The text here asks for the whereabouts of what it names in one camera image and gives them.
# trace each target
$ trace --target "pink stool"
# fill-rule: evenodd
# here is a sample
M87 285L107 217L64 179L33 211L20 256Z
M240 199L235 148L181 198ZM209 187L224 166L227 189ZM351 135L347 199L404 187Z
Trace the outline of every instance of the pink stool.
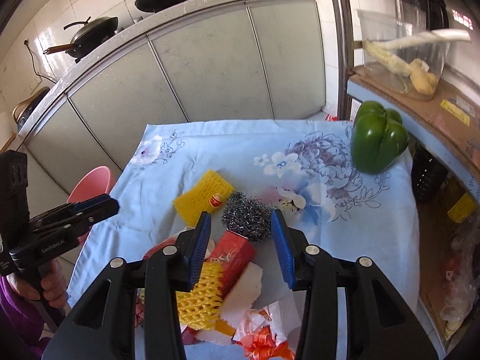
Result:
M88 172L81 179L68 197L67 203L84 202L104 193L109 194L116 183L108 166L99 166ZM78 237L80 245L83 246L88 237L88 232Z

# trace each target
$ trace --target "pan handle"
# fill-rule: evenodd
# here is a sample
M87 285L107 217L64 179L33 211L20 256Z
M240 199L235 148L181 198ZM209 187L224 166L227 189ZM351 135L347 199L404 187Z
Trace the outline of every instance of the pan handle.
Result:
M89 16L87 20L85 21L75 21L73 23L70 23L70 24L67 24L65 27L63 27L63 30L65 31L67 28L70 28L71 26L76 26L78 24L83 24L84 26L86 26L88 24L88 20L90 20L92 17Z
M75 47L77 47L75 43L62 44L60 46L49 47L43 52L43 54L53 54L53 53L59 53L60 51L73 50L75 49Z

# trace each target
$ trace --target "window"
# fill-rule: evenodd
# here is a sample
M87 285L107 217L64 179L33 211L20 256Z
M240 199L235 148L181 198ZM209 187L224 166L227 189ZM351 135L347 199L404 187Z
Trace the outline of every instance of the window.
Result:
M460 24L473 30L472 20L468 16L462 15L454 9L452 9L452 13L455 21L458 21Z

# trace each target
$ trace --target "cabinet door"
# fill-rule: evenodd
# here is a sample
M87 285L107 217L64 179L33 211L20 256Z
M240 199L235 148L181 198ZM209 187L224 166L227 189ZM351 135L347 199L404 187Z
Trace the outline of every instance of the cabinet door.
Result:
M200 14L153 45L189 121L271 119L258 45L243 3Z
M45 122L27 145L52 178L69 193L84 175L100 165L108 166L117 178L121 173L68 102Z
M121 168L134 154L147 124L187 121L148 44L112 63L70 98Z
M275 119L302 119L325 105L325 62L315 0L247 3Z
M27 154L27 200L30 217L66 203L68 195L44 172L30 153L24 148L18 151Z

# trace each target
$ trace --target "purple sleeve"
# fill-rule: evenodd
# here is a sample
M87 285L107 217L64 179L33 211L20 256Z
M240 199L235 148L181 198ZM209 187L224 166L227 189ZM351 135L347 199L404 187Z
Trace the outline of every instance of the purple sleeve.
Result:
M41 357L49 339L40 336L43 331L43 319L35 306L18 295L10 286L6 277L0 277L0 307L7 315L18 336L30 350Z

